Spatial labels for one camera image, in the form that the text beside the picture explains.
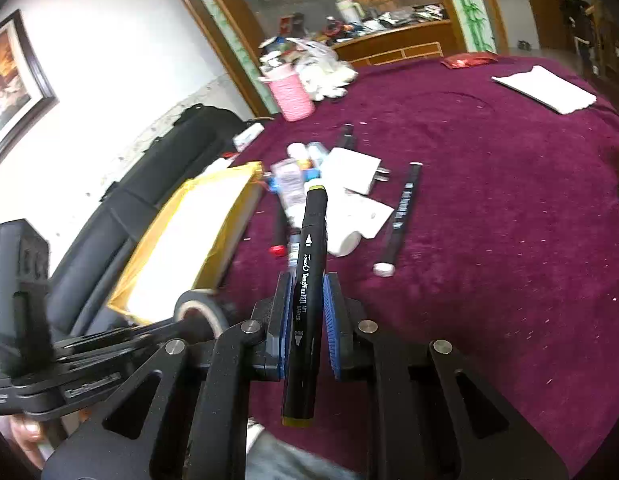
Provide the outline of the person's left hand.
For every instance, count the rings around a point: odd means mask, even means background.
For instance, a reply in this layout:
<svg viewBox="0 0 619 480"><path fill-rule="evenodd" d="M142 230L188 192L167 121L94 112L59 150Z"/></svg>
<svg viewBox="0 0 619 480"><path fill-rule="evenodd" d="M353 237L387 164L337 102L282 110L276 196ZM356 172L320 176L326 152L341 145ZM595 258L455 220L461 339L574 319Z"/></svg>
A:
<svg viewBox="0 0 619 480"><path fill-rule="evenodd" d="M85 408L59 419L37 422L18 414L9 416L9 424L15 443L26 458L41 470L51 454L74 434L90 415L91 411Z"/></svg>

